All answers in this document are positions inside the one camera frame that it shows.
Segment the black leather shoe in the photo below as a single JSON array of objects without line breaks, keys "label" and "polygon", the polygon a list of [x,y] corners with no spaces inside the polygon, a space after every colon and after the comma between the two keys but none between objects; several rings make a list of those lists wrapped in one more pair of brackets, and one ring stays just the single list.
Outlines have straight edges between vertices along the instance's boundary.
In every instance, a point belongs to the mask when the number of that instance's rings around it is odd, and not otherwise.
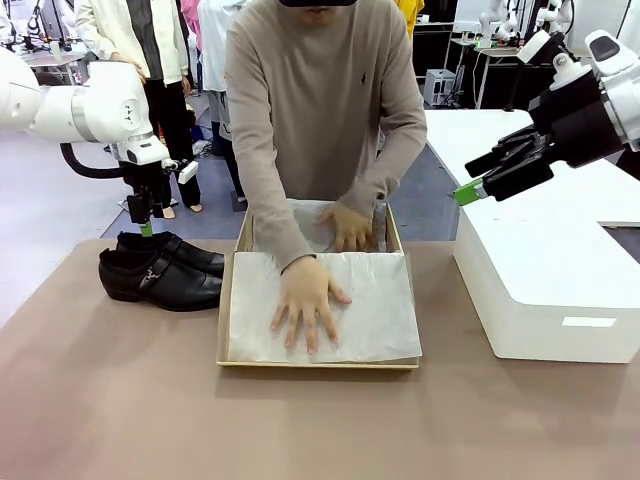
[{"label": "black leather shoe", "polygon": [[146,300],[165,310],[190,312],[220,304],[222,280],[161,252],[100,254],[100,281],[114,300]]},{"label": "black leather shoe", "polygon": [[143,237],[139,233],[120,232],[116,250],[125,252],[158,251],[166,253],[188,267],[222,278],[224,255],[207,252],[185,242],[171,232],[156,233]]}]

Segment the beige sweater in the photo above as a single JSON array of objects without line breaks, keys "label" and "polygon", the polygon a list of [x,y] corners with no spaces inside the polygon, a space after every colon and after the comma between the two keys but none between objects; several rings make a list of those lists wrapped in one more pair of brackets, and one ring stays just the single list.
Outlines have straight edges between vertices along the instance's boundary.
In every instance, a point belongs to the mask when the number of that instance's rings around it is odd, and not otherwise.
[{"label": "beige sweater", "polygon": [[[392,0],[340,7],[310,27],[254,0],[227,37],[233,148],[256,235],[284,268],[313,253],[286,198],[339,200],[370,216],[426,142],[422,96]],[[376,158],[378,129],[386,133]]]}]

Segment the yellow shirt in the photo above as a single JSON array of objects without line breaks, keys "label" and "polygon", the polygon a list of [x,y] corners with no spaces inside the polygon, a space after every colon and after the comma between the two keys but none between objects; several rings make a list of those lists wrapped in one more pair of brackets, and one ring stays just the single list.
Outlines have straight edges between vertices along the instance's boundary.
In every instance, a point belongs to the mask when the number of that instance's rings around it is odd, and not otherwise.
[{"label": "yellow shirt", "polygon": [[404,13],[404,18],[407,19],[407,31],[409,32],[409,38],[413,40],[413,29],[416,26],[416,20],[418,19],[418,12],[424,8],[424,0],[394,0],[398,8]]}]

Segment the pink shirt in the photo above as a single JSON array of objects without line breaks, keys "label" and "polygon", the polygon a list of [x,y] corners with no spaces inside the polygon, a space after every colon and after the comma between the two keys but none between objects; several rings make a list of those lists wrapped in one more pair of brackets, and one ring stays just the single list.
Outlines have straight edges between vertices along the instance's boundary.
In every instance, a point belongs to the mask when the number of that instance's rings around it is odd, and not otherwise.
[{"label": "pink shirt", "polygon": [[200,0],[182,0],[180,10],[184,21],[193,33],[196,34],[198,50],[202,51],[202,37],[200,35],[200,20],[198,19],[198,4]]}]

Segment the cap brim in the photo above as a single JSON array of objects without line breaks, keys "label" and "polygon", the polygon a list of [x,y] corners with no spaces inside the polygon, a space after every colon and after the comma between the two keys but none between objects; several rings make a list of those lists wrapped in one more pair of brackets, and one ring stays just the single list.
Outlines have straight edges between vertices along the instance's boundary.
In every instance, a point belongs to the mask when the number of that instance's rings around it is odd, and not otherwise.
[{"label": "cap brim", "polygon": [[348,7],[357,0],[280,0],[285,7]]}]

